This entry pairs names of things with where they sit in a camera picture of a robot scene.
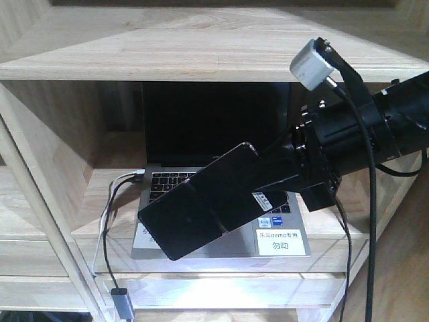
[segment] silver laptop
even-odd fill
[[[288,83],[143,83],[147,166],[139,209],[241,142],[268,147],[286,126],[288,93]],[[184,258],[309,255],[296,196],[288,193],[281,207]],[[131,258],[167,258],[138,220]]]

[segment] black cable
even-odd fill
[[[290,133],[291,128],[291,125],[287,125],[280,133],[280,135],[275,139],[275,141],[271,143],[268,147],[266,147],[264,150],[262,150],[259,155],[267,156],[268,154],[271,154],[273,151],[275,151],[277,147],[284,142],[284,139]]]
[[[367,302],[365,304],[365,322],[371,322],[373,312],[373,294],[374,294],[374,276],[375,276],[375,246],[377,242],[377,177],[375,173],[374,153],[371,145],[371,139],[363,118],[356,105],[346,94],[344,89],[337,86],[333,91],[342,97],[350,106],[353,115],[361,130],[365,149],[367,151],[367,162],[369,170],[369,255],[368,255],[368,279],[367,279]]]
[[[109,200],[109,204],[107,205],[106,220],[105,220],[105,226],[104,226],[104,229],[103,229],[103,253],[104,253],[104,257],[105,257],[105,262],[106,262],[107,270],[109,271],[109,274],[110,274],[110,276],[111,276],[111,278],[112,278],[112,281],[113,281],[113,283],[115,284],[115,288],[119,288],[119,285],[118,285],[118,283],[117,283],[117,281],[116,281],[115,276],[113,276],[112,268],[110,267],[109,259],[108,259],[108,257],[107,257],[107,243],[106,243],[106,238],[107,238],[107,227],[108,227],[108,225],[109,225],[109,217],[110,217],[111,207],[112,207],[112,204],[113,204],[113,200],[115,199],[115,196],[116,196],[116,194],[117,194],[117,191],[119,190],[119,188],[120,188],[123,184],[125,184],[125,183],[127,183],[127,182],[133,182],[134,180],[135,180],[135,178],[134,178],[134,177],[131,177],[131,178],[127,178],[127,179],[125,179],[125,180],[121,181],[121,182],[120,182],[120,183],[115,187],[115,189],[113,190],[113,192],[112,192],[112,196],[111,196],[111,198],[110,198],[110,200]]]
[[[341,314],[340,314],[340,320],[339,320],[339,322],[343,322],[344,310],[347,302],[347,295],[349,294],[352,243],[351,243],[349,225],[347,223],[347,214],[344,210],[343,205],[341,204],[341,202],[338,200],[337,197],[335,197],[335,205],[340,213],[341,219],[343,220],[343,224],[341,225],[341,227],[344,229],[344,232],[346,233],[347,243],[349,247],[349,254],[347,255],[346,285],[344,289],[343,305],[341,306]]]
[[[377,164],[376,168],[380,171],[383,171],[384,173],[391,175],[391,176],[411,177],[411,176],[416,176],[421,171],[421,169],[423,169],[423,167],[426,163],[428,163],[428,154],[427,154],[426,150],[422,150],[422,165],[420,166],[420,169],[418,169],[416,171],[399,172],[399,171],[396,171],[394,169],[388,168],[382,164]]]

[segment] wooden shelf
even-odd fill
[[[0,240],[47,240],[6,165],[0,162]]]
[[[25,22],[6,30],[2,79],[294,81],[292,58],[317,36],[367,82],[429,69],[428,37],[386,7],[54,6]]]
[[[343,274],[118,274],[136,309],[267,309],[330,307]],[[97,284],[109,305],[113,282]]]
[[[0,310],[87,312],[65,277],[0,276]]]

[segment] white sticker on laptop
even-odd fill
[[[145,226],[141,223],[137,225],[137,233],[135,234],[133,248],[149,248],[153,250],[161,249]]]
[[[259,228],[271,228],[271,219],[269,217],[259,217],[257,221]]]
[[[259,255],[305,256],[299,229],[256,229]]]
[[[270,209],[273,209],[273,206],[271,203],[269,203],[267,197],[263,193],[252,193],[253,198],[259,203],[259,206],[261,206],[262,210],[269,211]]]

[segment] laptop screen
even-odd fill
[[[286,127],[289,83],[144,82],[148,163],[205,166],[241,142],[260,152]]]

